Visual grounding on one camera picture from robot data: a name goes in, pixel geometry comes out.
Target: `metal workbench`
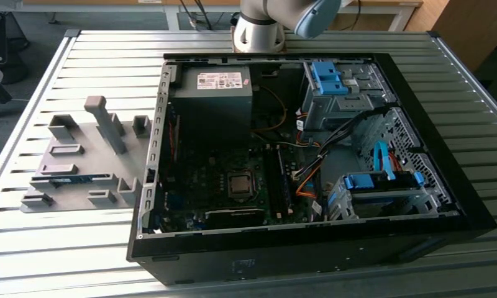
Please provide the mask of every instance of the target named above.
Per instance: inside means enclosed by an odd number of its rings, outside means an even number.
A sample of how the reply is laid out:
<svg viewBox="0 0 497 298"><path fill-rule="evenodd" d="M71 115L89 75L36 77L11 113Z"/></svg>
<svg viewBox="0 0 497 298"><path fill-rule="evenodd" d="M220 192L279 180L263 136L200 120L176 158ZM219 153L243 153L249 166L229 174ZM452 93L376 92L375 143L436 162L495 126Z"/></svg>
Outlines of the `metal workbench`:
<svg viewBox="0 0 497 298"><path fill-rule="evenodd" d="M77 122L93 122L81 111L84 98L103 94L121 121L152 117L163 54L231 51L228 32L84 31L67 36L0 155L0 294L215 297L211 292L239 291L236 297L497 297L497 230L401 266L167 288L125 260L131 209L20 212L49 143L52 115L71 113ZM497 220L497 104L441 39L393 32L327 33L311 41L288 35L288 50L393 55Z"/></svg>

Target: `motherboard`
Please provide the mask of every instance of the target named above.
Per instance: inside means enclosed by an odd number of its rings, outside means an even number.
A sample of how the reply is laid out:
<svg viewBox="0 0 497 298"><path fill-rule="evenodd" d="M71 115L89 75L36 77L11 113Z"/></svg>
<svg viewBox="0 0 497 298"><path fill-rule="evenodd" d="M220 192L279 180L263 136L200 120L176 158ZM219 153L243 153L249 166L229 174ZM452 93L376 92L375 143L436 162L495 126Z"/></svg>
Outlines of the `motherboard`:
<svg viewBox="0 0 497 298"><path fill-rule="evenodd" d="M183 151L167 178L163 227L180 232L307 222L308 200L292 195L288 179L297 168L296 148L287 145Z"/></svg>

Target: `wooden cabinet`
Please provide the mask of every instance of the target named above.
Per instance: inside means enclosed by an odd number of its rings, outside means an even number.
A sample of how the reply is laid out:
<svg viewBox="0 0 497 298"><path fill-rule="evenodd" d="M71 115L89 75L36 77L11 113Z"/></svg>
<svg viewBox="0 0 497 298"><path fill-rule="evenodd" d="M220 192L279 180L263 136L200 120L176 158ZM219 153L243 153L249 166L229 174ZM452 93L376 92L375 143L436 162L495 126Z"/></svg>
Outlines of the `wooden cabinet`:
<svg viewBox="0 0 497 298"><path fill-rule="evenodd" d="M424 0L405 30L437 31L475 71L497 46L497 0Z"/></svg>

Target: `floor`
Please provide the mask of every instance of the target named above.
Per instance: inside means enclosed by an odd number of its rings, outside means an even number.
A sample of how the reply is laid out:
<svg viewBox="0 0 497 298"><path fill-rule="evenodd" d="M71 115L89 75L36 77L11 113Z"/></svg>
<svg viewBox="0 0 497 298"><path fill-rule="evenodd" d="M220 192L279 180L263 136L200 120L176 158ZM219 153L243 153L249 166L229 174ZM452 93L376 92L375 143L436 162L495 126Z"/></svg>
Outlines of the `floor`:
<svg viewBox="0 0 497 298"><path fill-rule="evenodd" d="M7 86L15 100L0 106L0 152L5 145L23 108L29 100L45 72L45 68L68 29L83 30L167 30L165 16L157 12L148 13L59 13L59 24L48 24L48 15L39 12L16 13L16 19L31 41L29 48L21 52L21 58L29 68L29 76L20 83ZM229 14L209 13L209 20L216 30L231 27ZM179 15L181 29L192 30L187 16ZM497 51L493 52L476 72L489 92L497 100Z"/></svg>

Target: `white label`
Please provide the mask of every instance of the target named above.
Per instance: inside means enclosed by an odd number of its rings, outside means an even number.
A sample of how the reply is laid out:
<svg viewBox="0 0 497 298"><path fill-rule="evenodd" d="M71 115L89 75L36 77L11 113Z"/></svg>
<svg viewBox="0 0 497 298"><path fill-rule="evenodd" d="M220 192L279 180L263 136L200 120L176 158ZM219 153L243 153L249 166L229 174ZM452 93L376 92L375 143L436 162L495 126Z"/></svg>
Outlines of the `white label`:
<svg viewBox="0 0 497 298"><path fill-rule="evenodd" d="M55 183L71 183L72 179L69 178L57 178L57 179L51 179L52 182Z"/></svg>
<svg viewBox="0 0 497 298"><path fill-rule="evenodd" d="M301 132L304 131L304 121L303 120L297 120L297 130L300 130Z"/></svg>
<svg viewBox="0 0 497 298"><path fill-rule="evenodd" d="M345 85L357 85L359 86L356 79L344 79L343 82L344 82Z"/></svg>
<svg viewBox="0 0 497 298"><path fill-rule="evenodd" d="M320 215L321 212L323 212L323 207L319 205L316 200L313 200L312 208L313 208L315 212Z"/></svg>
<svg viewBox="0 0 497 298"><path fill-rule="evenodd" d="M241 73L201 73L197 76L197 89L241 89Z"/></svg>

